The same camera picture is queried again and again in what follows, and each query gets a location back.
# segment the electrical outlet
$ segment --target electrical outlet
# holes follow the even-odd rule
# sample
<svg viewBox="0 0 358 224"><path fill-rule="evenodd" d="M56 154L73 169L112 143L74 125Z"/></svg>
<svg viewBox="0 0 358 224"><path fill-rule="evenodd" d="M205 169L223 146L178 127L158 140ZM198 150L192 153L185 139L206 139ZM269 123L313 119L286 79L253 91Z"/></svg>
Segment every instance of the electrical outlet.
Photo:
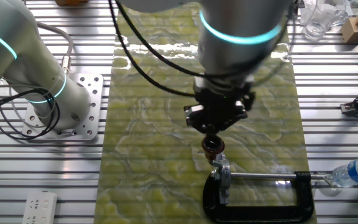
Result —
<svg viewBox="0 0 358 224"><path fill-rule="evenodd" d="M32 192L27 197L22 224L53 224L57 195L51 192Z"/></svg>

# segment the plastic bottle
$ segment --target plastic bottle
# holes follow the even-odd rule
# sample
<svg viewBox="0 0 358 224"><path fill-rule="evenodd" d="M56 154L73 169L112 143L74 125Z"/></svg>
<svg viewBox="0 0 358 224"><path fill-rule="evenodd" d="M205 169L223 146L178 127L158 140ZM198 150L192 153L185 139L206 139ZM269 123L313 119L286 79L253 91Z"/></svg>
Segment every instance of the plastic bottle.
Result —
<svg viewBox="0 0 358 224"><path fill-rule="evenodd" d="M338 187L352 187L358 184L358 159L333 170L333 184Z"/></svg>

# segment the mounting plate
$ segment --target mounting plate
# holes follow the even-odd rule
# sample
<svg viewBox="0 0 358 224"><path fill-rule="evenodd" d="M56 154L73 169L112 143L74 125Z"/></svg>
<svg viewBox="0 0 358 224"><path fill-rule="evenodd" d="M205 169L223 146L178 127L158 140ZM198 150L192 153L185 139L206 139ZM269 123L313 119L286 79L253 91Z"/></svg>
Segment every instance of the mounting plate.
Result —
<svg viewBox="0 0 358 224"><path fill-rule="evenodd" d="M89 92L92 106L89 109L87 118L81 123L71 129L66 130L52 130L48 134L39 138L33 139L33 142L59 142L59 141L92 141L98 135L99 116L103 91L103 76L100 74L70 74L70 78L82 84ZM44 124L38 119L35 114L34 107L29 103L27 112L25 114L25 121L34 126L43 126ZM26 124L23 126L23 134L29 136L36 136L41 133L43 128L33 128Z"/></svg>

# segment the marble surface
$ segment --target marble surface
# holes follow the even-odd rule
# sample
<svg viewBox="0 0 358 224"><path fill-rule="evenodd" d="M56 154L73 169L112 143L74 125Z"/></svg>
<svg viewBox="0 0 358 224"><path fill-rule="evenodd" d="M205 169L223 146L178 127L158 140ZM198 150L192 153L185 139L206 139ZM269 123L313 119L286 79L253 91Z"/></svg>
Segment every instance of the marble surface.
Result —
<svg viewBox="0 0 358 224"><path fill-rule="evenodd" d="M202 72L197 60L199 7L190 4L158 14L128 11L139 32L161 54ZM121 32L139 65L156 81L192 92L193 78L153 57L119 18ZM288 38L255 74L257 80L280 63ZM211 171L201 148L203 135L186 127L183 106L192 98L152 86L131 66L116 42L108 118L101 161L95 224L210 223L202 209L204 182ZM295 78L287 62L255 89L249 118L220 136L232 172L308 170ZM231 205L293 205L288 182L237 180ZM313 217L308 223L316 223Z"/></svg>

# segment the black c-clamp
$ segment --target black c-clamp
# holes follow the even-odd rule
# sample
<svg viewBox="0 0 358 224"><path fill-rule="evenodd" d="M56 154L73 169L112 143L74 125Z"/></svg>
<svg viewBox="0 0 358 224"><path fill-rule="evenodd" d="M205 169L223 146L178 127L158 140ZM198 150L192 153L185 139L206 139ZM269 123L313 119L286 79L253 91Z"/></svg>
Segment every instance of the black c-clamp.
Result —
<svg viewBox="0 0 358 224"><path fill-rule="evenodd" d="M314 212L311 175L309 172L295 172L295 175L291 183L296 189L297 204L281 207L228 207L219 200L219 181L210 175L203 192L205 214L216 223L303 223Z"/></svg>

